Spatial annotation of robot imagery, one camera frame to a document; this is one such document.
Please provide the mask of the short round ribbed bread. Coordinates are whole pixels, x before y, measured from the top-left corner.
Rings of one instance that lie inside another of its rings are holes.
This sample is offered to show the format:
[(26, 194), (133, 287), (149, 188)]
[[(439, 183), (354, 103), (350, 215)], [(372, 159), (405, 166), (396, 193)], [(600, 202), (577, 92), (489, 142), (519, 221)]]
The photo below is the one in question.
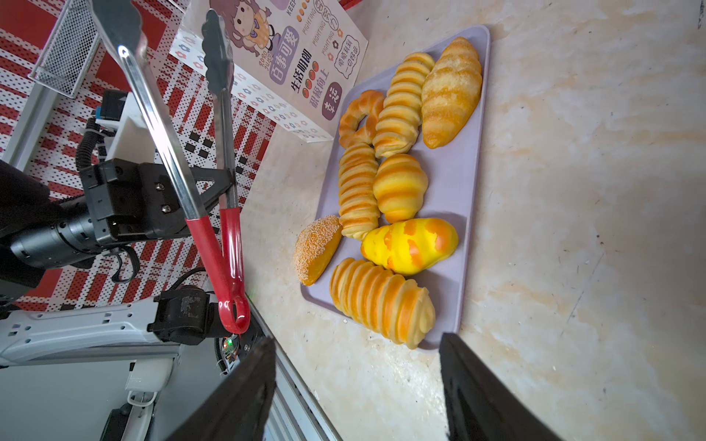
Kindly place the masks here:
[(372, 189), (386, 222), (408, 221), (423, 206), (428, 177), (415, 157), (395, 154), (380, 164)]

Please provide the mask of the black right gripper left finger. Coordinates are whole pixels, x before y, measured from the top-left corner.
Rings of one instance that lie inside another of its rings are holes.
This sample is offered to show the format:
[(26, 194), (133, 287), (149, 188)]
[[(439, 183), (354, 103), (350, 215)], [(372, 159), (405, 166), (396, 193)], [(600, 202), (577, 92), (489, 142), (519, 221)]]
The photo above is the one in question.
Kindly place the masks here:
[(262, 440), (276, 389), (276, 345), (266, 337), (168, 438)]

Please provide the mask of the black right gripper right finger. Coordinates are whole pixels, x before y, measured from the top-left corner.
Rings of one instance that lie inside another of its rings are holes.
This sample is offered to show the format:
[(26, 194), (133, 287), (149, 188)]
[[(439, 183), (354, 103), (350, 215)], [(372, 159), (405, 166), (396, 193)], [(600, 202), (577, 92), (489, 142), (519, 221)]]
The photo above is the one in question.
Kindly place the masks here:
[(439, 345), (450, 440), (557, 440), (457, 335)]

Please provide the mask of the smooth baguette fake bread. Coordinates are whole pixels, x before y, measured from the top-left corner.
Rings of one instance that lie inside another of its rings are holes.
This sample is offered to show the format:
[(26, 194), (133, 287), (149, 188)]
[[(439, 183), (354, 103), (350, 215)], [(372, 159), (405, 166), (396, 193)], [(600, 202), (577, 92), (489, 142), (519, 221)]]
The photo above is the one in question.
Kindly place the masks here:
[(422, 87), (422, 132), (426, 147), (453, 141), (480, 101), (483, 66), (474, 46), (463, 37), (443, 51)]

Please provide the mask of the long ribbed fake bread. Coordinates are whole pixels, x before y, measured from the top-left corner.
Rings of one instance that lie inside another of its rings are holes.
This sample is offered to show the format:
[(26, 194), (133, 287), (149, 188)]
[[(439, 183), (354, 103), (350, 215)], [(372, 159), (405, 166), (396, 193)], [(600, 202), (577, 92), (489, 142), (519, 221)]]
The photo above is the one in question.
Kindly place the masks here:
[(397, 67), (372, 141), (377, 158), (405, 154), (417, 142), (422, 86), (434, 65), (429, 54), (411, 53)]

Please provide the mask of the red-handled steel tongs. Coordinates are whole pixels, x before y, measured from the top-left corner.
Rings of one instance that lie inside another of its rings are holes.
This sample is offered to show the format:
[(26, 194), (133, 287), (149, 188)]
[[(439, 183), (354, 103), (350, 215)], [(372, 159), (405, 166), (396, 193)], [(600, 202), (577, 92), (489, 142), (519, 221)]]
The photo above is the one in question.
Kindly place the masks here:
[(108, 53), (125, 74), (175, 188), (186, 224), (219, 301), (222, 325), (231, 334), (244, 334), (250, 325), (251, 312), (246, 297), (241, 210), (235, 178), (233, 59), (224, 20), (214, 10), (209, 10), (202, 26), (206, 78), (214, 98), (215, 145), (220, 151), (219, 163), (231, 182), (220, 203), (221, 231), (215, 233), (156, 78), (145, 59), (147, 38), (143, 34), (141, 14), (130, 1), (92, 1), (89, 9)]

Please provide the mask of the white flowered paper bag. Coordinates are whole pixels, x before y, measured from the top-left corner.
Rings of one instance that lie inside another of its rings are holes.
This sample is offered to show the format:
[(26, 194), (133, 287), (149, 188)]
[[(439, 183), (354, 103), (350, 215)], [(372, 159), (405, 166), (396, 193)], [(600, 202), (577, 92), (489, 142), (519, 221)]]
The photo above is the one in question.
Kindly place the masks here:
[(205, 74), (202, 25), (224, 21), (232, 94), (307, 143), (338, 133), (368, 41), (338, 1), (192, 1), (170, 53)]

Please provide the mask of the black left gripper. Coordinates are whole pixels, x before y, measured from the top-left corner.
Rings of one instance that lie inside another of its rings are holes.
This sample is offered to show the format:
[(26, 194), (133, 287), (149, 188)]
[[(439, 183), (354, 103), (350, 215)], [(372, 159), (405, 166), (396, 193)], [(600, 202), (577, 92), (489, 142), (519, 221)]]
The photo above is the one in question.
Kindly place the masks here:
[(85, 207), (82, 247), (114, 247), (188, 237), (186, 214), (164, 165), (114, 159), (79, 173)]

